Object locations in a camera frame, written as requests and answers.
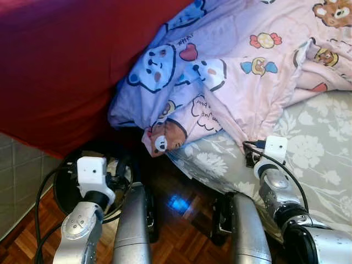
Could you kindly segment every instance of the red fabric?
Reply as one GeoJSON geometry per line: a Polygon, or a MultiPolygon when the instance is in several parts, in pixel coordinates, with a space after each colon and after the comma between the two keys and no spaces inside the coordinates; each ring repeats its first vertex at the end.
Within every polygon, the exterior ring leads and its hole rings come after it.
{"type": "Polygon", "coordinates": [[[0,131],[64,156],[109,129],[114,84],[192,0],[0,0],[0,131]]]}

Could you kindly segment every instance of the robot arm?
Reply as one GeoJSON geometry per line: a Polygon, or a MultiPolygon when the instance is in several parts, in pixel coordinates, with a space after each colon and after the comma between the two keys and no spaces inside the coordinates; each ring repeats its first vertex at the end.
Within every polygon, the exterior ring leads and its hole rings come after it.
{"type": "MultiPolygon", "coordinates": [[[[61,242],[54,264],[93,264],[102,234],[104,211],[115,193],[106,184],[106,160],[82,157],[77,161],[78,182],[83,201],[79,202],[61,227],[61,242]]],[[[141,183],[131,183],[125,194],[119,219],[112,263],[150,264],[146,223],[146,195],[141,183]]]]}
{"type": "MultiPolygon", "coordinates": [[[[282,137],[268,137],[268,148],[264,153],[283,162],[286,144],[286,139],[282,137]]],[[[340,264],[352,263],[351,236],[314,219],[302,206],[288,177],[276,164],[261,158],[254,170],[260,180],[259,195],[269,215],[281,229],[291,263],[333,264],[337,263],[337,259],[340,264]]]]}

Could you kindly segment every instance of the blue bear face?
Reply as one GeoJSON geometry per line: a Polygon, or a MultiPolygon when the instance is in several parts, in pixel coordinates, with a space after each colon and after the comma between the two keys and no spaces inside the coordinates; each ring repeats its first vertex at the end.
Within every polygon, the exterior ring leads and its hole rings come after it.
{"type": "Polygon", "coordinates": [[[166,23],[167,31],[183,28],[193,24],[202,18],[206,11],[204,10],[205,0],[195,0],[192,4],[181,11],[177,16],[166,23]]]}
{"type": "Polygon", "coordinates": [[[160,91],[174,75],[175,55],[175,47],[169,44],[150,49],[133,67],[127,83],[132,86],[141,85],[152,93],[160,91]]]}

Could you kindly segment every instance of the silver cylinder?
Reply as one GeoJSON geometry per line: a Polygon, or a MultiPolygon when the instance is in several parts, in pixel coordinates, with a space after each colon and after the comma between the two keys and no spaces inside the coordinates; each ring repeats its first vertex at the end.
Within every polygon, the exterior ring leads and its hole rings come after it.
{"type": "Polygon", "coordinates": [[[115,238],[113,264],[151,264],[146,196],[141,183],[126,194],[115,238]]]}
{"type": "Polygon", "coordinates": [[[252,199],[243,194],[235,194],[231,207],[233,263],[270,264],[269,246],[252,199]]]}
{"type": "Polygon", "coordinates": [[[346,232],[305,227],[312,236],[318,262],[352,264],[352,237],[346,232]]]}

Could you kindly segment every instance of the silver robot arm segment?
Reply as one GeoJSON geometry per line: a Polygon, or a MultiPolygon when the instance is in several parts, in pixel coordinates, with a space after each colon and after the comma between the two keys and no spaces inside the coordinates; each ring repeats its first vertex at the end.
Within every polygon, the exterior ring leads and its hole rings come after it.
{"type": "Polygon", "coordinates": [[[141,183],[128,190],[117,228],[113,264],[151,264],[146,195],[141,183]]]}
{"type": "Polygon", "coordinates": [[[54,264],[93,264],[102,233],[103,211],[93,202],[80,202],[61,227],[54,264]]]}
{"type": "Polygon", "coordinates": [[[290,263],[351,264],[352,238],[314,219],[302,207],[288,178],[273,164],[262,165],[259,195],[284,238],[290,263]]]}
{"type": "Polygon", "coordinates": [[[257,209],[249,197],[234,194],[232,211],[233,263],[270,264],[271,256],[257,209]]]}

